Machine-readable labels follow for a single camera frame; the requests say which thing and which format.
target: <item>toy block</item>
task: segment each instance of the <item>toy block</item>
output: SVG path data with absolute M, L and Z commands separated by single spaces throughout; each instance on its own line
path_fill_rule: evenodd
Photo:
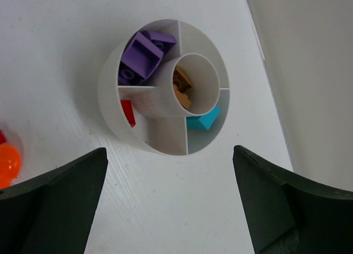
M 135 116 L 133 115 L 131 100 L 122 99 L 120 100 L 122 109 L 127 118 L 127 121 L 130 123 L 133 128 L 136 125 Z
M 0 145 L 5 144 L 7 142 L 5 135 L 0 130 Z
M 186 126 L 189 130 L 208 130 L 220 113 L 219 107 L 215 106 L 209 113 L 196 116 L 186 117 Z
M 155 46 L 162 50 L 164 55 L 166 55 L 168 51 L 170 51 L 177 43 L 176 38 L 169 34 L 149 30 L 143 31 L 142 34 L 153 44 L 155 44 Z
M 173 73 L 173 84 L 176 85 L 181 93 L 185 93 L 193 87 L 189 76 L 180 66 L 176 66 Z
M 190 108 L 190 104 L 191 101 L 188 98 L 188 95 L 181 93 L 178 89 L 176 85 L 173 85 L 174 88 L 174 93 L 176 95 L 176 98 L 178 99 L 179 103 L 185 108 L 185 109 L 189 109 Z
M 140 32 L 132 38 L 122 54 L 118 81 L 119 84 L 138 86 L 157 68 L 163 52 Z

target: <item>red lego brick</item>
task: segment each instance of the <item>red lego brick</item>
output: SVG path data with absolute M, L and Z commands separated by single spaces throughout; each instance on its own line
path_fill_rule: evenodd
M 7 142 L 5 135 L 0 130 L 0 145 L 5 144 Z
M 127 121 L 133 128 L 136 125 L 135 116 L 133 115 L 131 100 L 122 99 L 121 101 L 122 109 L 124 110 Z

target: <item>orange object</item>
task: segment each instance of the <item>orange object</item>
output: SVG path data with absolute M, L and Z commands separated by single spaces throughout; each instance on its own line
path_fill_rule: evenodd
M 181 93 L 185 93 L 193 87 L 189 76 L 180 66 L 176 66 L 173 73 L 173 84 L 176 85 Z
M 190 108 L 190 104 L 191 101 L 188 98 L 187 94 L 181 93 L 178 89 L 176 85 L 173 85 L 174 88 L 174 93 L 176 95 L 176 98 L 178 99 L 179 103 L 185 108 L 185 109 L 189 109 Z
M 0 189 L 7 188 L 21 169 L 21 155 L 10 145 L 0 145 Z

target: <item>white table surface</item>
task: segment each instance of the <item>white table surface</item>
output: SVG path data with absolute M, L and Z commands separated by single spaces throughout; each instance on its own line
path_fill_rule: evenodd
M 106 58 L 126 33 L 163 18 L 206 33 L 230 77 L 222 131 L 188 157 L 119 142 L 98 108 Z M 244 0 L 0 0 L 0 21 L 0 128 L 23 151 L 16 183 L 107 148 L 86 253 L 253 253 L 233 146 L 292 167 Z

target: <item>cyan lego brick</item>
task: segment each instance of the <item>cyan lego brick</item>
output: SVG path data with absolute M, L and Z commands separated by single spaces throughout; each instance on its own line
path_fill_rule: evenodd
M 186 117 L 186 126 L 189 130 L 208 130 L 221 110 L 215 106 L 213 110 L 202 116 Z

